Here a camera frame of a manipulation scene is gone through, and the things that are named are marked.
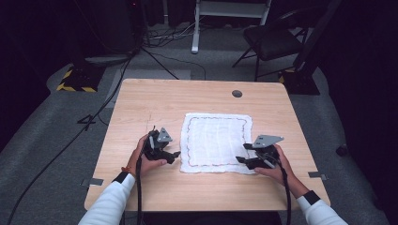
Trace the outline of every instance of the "black strap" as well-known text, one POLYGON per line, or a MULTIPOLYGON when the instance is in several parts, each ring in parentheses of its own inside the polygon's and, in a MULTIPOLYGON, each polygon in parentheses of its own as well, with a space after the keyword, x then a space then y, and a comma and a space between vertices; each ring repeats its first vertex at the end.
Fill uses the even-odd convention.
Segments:
POLYGON ((128 172, 121 172, 114 181, 119 182, 120 184, 123 183, 124 179, 126 179, 128 172))
POLYGON ((319 196, 317 196, 313 190, 308 191, 303 196, 310 205, 313 205, 320 200, 319 196))

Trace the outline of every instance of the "table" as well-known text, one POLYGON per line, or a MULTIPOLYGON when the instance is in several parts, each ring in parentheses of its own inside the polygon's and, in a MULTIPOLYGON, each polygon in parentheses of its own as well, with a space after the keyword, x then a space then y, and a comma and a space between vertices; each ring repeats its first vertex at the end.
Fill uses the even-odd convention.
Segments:
MULTIPOLYGON (((102 186, 88 190, 88 209, 120 173, 140 137, 156 126, 164 127, 173 141, 166 151, 179 151, 180 132, 186 113, 240 113, 253 119, 252 138, 258 134, 281 135, 279 142, 297 177, 326 203, 329 197, 320 178, 308 172, 317 168, 289 97, 280 83, 211 82, 126 79, 99 155, 94 178, 102 186), (239 90, 242 97, 233 97, 239 90)), ((258 211, 285 210, 284 187, 262 175, 183 173, 180 158, 142 178, 143 211, 258 211)), ((126 210, 137 210, 136 189, 126 210)), ((292 196, 292 208, 298 205, 292 196)))
POLYGON ((191 52, 199 52, 199 17, 201 15, 261 18, 260 25, 264 25, 266 23, 270 4, 271 0, 267 0, 265 4, 196 0, 195 29, 193 32, 191 52))

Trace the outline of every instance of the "gray carpet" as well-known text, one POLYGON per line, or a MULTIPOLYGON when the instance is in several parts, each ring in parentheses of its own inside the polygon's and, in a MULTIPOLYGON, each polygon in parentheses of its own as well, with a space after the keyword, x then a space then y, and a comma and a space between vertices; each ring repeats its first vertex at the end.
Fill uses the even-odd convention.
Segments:
MULTIPOLYGON (((161 47, 148 49, 199 64, 182 63, 155 55, 167 68, 189 71, 192 80, 253 81, 254 59, 237 67, 234 62, 247 48, 242 31, 223 28, 201 33, 199 53, 191 54, 191 36, 161 47)), ((262 71, 289 65, 294 57, 262 64, 262 71)), ((68 65, 48 81, 51 95, 26 120, 0 154, 0 224, 6 224, 15 202, 30 181, 56 156, 83 127, 76 122, 94 114, 105 101, 120 66, 108 67, 97 93, 55 91, 68 65)), ((145 52, 139 52, 128 70, 162 70, 145 52)), ((331 206, 349 224, 388 224, 384 213, 372 202, 373 192, 350 156, 338 157, 335 149, 344 143, 344 131, 328 95, 328 85, 320 70, 314 79, 320 96, 290 96, 298 120, 325 181, 331 206)), ((276 82, 275 75, 260 82, 276 82)), ((28 190, 12 224, 77 224, 83 216, 86 187, 80 186, 93 174, 113 109, 105 108, 73 144, 46 170, 28 190)), ((280 212, 285 221, 285 212, 280 212)), ((293 213, 292 224, 306 224, 300 211, 293 213)), ((128 224, 135 224, 133 218, 128 224)))

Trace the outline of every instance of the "white cloth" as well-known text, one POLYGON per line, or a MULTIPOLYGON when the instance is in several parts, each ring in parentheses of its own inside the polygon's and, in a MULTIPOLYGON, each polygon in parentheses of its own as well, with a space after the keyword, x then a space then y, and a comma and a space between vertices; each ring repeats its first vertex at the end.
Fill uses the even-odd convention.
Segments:
POLYGON ((253 174, 236 157, 255 158, 244 143, 251 143, 249 115, 187 113, 181 129, 181 171, 184 173, 235 172, 253 174))

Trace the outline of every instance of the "yellow and black tape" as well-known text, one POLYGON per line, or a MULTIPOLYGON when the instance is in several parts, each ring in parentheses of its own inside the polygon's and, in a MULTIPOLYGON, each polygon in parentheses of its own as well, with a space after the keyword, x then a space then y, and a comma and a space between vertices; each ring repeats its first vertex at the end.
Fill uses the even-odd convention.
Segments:
POLYGON ((98 92, 98 86, 105 68, 96 68, 89 74, 75 72, 73 67, 68 69, 61 83, 57 86, 57 91, 81 91, 98 92))

